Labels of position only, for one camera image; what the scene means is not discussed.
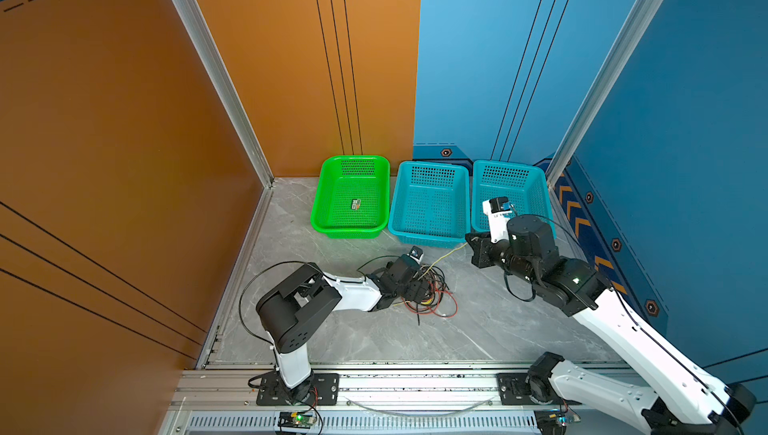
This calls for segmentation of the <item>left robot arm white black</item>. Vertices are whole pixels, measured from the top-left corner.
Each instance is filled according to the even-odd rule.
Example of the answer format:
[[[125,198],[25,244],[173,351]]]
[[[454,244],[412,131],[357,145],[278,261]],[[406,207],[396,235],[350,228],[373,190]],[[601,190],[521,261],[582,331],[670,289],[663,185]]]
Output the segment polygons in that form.
[[[256,313],[273,347],[277,373],[287,390],[311,384],[307,343],[336,311],[377,312],[397,300],[420,302],[429,283],[421,274],[423,250],[412,247],[384,267],[357,278],[331,275],[315,263],[297,270],[268,291]]]

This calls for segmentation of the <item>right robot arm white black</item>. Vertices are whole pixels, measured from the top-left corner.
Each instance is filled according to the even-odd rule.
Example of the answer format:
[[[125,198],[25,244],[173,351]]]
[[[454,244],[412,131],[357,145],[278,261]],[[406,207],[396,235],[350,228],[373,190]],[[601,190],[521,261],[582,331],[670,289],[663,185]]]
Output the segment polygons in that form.
[[[741,434],[754,394],[697,366],[648,324],[586,261],[560,254],[548,222],[495,215],[489,231],[468,233],[471,262],[531,285],[533,295],[597,335],[643,380],[637,386],[546,352],[528,370],[541,403],[585,404],[644,434]]]

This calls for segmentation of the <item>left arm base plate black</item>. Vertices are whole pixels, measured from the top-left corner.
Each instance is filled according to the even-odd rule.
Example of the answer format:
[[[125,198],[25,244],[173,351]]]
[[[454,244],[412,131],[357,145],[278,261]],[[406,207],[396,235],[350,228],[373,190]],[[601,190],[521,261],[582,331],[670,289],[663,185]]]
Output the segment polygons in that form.
[[[313,372],[304,382],[288,388],[276,371],[269,371],[249,379],[248,387],[256,391],[259,406],[335,406],[339,381],[338,373]]]

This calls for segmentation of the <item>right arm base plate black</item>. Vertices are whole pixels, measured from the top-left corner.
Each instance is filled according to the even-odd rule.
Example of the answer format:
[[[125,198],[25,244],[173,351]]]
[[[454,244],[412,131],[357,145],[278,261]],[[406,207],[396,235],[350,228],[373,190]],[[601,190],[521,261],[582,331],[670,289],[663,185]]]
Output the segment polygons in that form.
[[[532,382],[527,373],[499,373],[496,383],[501,404],[512,405],[580,405],[575,400],[564,400],[545,382]]]

